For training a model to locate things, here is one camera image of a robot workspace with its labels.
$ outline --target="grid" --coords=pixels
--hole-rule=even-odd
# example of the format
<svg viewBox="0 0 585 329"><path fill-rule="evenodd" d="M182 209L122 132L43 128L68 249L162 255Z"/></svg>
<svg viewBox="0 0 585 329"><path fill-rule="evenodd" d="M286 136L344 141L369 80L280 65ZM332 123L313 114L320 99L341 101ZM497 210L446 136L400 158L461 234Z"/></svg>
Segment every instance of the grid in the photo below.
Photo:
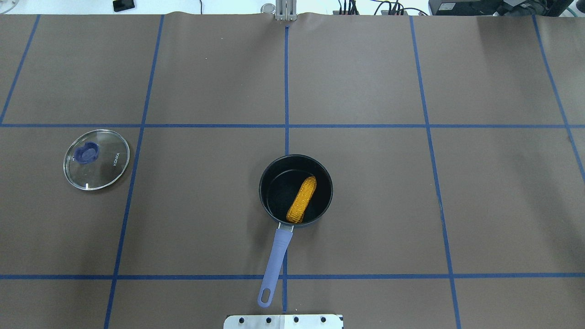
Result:
<svg viewBox="0 0 585 329"><path fill-rule="evenodd" d="M35 32L37 26L39 24L39 20L41 20L41 15L36 16L36 20L32 27L32 31L30 32L29 39L27 41L25 50L22 54L22 58L18 65L18 69L14 76L12 85L8 92L8 97L4 104L2 114L0 116L0 128L139 128L139 135L136 144L136 151L135 151L135 158L133 161L132 172L130 176L130 184L129 190L127 194L126 200L126 207L122 222L122 229L119 237L118 242L118 251L116 254L116 261L115 266L113 269L112 275L19 275L19 274L1 274L0 279L22 279L22 280L106 280L111 281L111 289L109 293L106 317L104 321L104 328L109 327L110 316L112 311L112 306L115 302L115 292L116 292L116 284L118 280L260 280L262 279L262 275L121 275L119 274L120 262L122 257L122 251L124 246L124 239L126 235L126 226L128 223L128 216L130 213L130 205L132 203L132 195L133 189L135 185L136 179L136 172L139 164L140 159L140 148L142 145L144 130L146 128L277 128L284 130L284 154L289 154L289 143L290 143L290 130L291 129L311 129L311 128L413 128L413 129L424 129L426 132L426 137L428 141L428 149L429 149L429 157L431 160L432 165L432 174L434 179L435 185L435 192L436 198L440 208L440 215L441 215L441 224L442 224L442 238L444 243L445 249L445 256L446 256L446 264L447 264L447 273L434 273L434 274L372 274L372 275L342 275L342 274L321 274L321 275L311 275L311 274L289 274L288 272L288 254L285 255L284 263L283 263L283 274L280 276L280 280L282 281L283 285L283 294L282 294L282 307L283 312L287 312L287 290L288 290L288 281L289 280L352 280L352 279L375 279L375 280L392 280L392 279L448 279L450 282L450 290L452 295L452 303L453 303L453 312L455 315L455 322L457 329L462 327L461 320L460 320L460 313L459 313L459 305L457 302L457 291L456 291L456 283L455 279L510 279L510 278L537 278L537 277L585 277L585 273L582 272L559 272L559 273L455 273L453 271L452 260L450 255L450 248L449 248L449 236L448 236L448 228L445 221L445 212L443 210L443 201L441 195L441 185L439 180L439 174L437 170L436 160L435 160L435 151L433 147L433 137L432 132L434 129L442 129L442 128L464 128L464 129L486 129L486 128L500 128L500 129L564 129L568 134L570 139L570 143L573 149L573 153L575 156L575 161L580 170L581 177L585 183L585 170L583 168L583 164L581 162L581 158L579 155L579 151L577 150L576 142L573 137L572 129L583 129L585 125L571 125L567 119L567 115L565 114L565 110L563 108L563 104L559 97L558 88L555 84L552 72L550 70L545 49L542 43L541 34L539 31L539 26L536 20L536 17L532 17L532 22L534 24L534 29L536 32L536 36L538 38L539 48L541 51L542 60L546 67L546 73L550 79L550 85L552 87L553 93L555 95L555 99L562 116L563 125L521 125L521 124L432 124L429 120L429 112L426 106L426 97L425 97L425 89L424 89L424 75L423 70L421 68L420 60L419 60L419 53L417 48L417 37L415 31L415 23L412 17L409 18L410 21L410 29L411 29L411 36L412 36L412 43L413 43L413 51L415 57L415 64L417 69L418 75L418 84L419 84L419 91L421 97L421 104L422 110L424 115L424 124L291 124L289 120L289 94L288 94L288 54L289 54L289 34L294 33L294 26L286 26L284 27L284 124L147 124L146 118L149 110L149 102L150 102L150 94L152 91L153 79L156 72L157 66L157 56L161 41L161 36L163 32L163 23L164 23L164 15L161 15L158 33L156 37L156 46L154 49L153 60L152 60L152 67L150 70L150 77L147 87L146 99L144 101L144 109L142 114L142 122L140 124L5 124L3 123L4 117L9 109L10 101L14 89L18 84L18 78L20 72L22 70L23 65L26 64L26 56L29 51L31 42L35 36Z"/></svg>

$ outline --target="saucepan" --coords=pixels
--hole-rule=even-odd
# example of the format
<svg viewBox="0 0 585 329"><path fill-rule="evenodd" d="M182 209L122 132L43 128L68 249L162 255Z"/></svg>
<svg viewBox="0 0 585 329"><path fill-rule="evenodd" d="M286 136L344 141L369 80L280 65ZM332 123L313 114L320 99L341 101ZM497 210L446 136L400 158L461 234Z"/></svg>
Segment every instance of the saucepan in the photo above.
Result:
<svg viewBox="0 0 585 329"><path fill-rule="evenodd" d="M316 178L316 190L307 205L302 222L292 224L286 216L303 181ZM260 179L262 206L278 223L268 265L258 294L258 305L268 307L272 303L284 254L293 237L293 228L315 223L329 208L333 197L333 184L329 173L319 162L306 155L287 155L273 161Z"/></svg>

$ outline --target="metal bracket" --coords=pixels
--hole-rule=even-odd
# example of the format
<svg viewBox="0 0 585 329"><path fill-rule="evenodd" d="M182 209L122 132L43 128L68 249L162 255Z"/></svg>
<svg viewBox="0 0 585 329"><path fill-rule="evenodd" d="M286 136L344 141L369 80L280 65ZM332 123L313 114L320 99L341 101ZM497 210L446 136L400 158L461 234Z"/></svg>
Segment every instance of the metal bracket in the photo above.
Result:
<svg viewBox="0 0 585 329"><path fill-rule="evenodd" d="M297 0L276 0L276 20L297 20Z"/></svg>
<svg viewBox="0 0 585 329"><path fill-rule="evenodd" d="M228 316L223 329L343 329L341 314Z"/></svg>
<svg viewBox="0 0 585 329"><path fill-rule="evenodd" d="M278 223L278 229L283 229L285 231L289 231L292 232L293 231L294 226L292 225L287 225L287 224L283 224L283 223Z"/></svg>

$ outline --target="metal plate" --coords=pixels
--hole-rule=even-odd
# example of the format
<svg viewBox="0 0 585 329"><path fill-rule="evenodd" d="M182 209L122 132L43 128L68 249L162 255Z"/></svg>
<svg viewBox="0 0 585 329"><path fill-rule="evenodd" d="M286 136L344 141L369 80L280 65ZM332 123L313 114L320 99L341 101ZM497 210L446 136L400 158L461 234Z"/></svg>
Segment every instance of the metal plate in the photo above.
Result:
<svg viewBox="0 0 585 329"><path fill-rule="evenodd" d="M338 314L287 314L268 316L229 316L223 329L343 329L343 315Z"/></svg>

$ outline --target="black cable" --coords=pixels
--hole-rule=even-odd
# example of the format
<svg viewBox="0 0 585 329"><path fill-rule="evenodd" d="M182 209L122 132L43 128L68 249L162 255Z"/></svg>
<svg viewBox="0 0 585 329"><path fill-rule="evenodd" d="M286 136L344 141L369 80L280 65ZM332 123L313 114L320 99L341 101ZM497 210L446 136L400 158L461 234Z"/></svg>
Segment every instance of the black cable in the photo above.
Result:
<svg viewBox="0 0 585 329"><path fill-rule="evenodd" d="M378 10L380 10L380 7L382 7L383 4L388 4L388 10L390 10L390 7L392 6L392 2L390 1L376 1L379 2L380 4L378 5L378 8L376 8L376 11L374 12L374 16L378 13Z"/></svg>
<svg viewBox="0 0 585 329"><path fill-rule="evenodd" d="M354 15L359 15L360 12L357 11L356 0L351 0L351 1L353 1L353 14Z"/></svg>
<svg viewBox="0 0 585 329"><path fill-rule="evenodd" d="M394 4L394 7L392 7L392 10L388 11L388 15L396 15L396 13L398 12L397 9L399 8L398 5L400 5L400 3L397 1Z"/></svg>
<svg viewBox="0 0 585 329"><path fill-rule="evenodd" d="M402 10L402 8L404 8L404 6L402 6L402 4L399 2L377 1L377 0L372 0L372 1L380 3L378 5L378 8L376 8L376 11L374 12L374 15L378 13L378 10L380 10L380 7L383 4L388 4L388 15L390 15L390 12L392 12L392 11L398 12L398 11Z"/></svg>
<svg viewBox="0 0 585 329"><path fill-rule="evenodd" d="M416 10L416 11L418 11L418 12L422 12L422 14L423 14L424 16L428 16L428 14L427 14L426 12L424 12L424 11L422 11L422 10L418 9L418 8L412 8L412 7L408 7L408 8L402 8L402 9L399 9L398 11L402 12L402 14L400 14L400 15L404 15L404 11L405 11L405 10L407 10L407 9L413 9L413 10Z"/></svg>

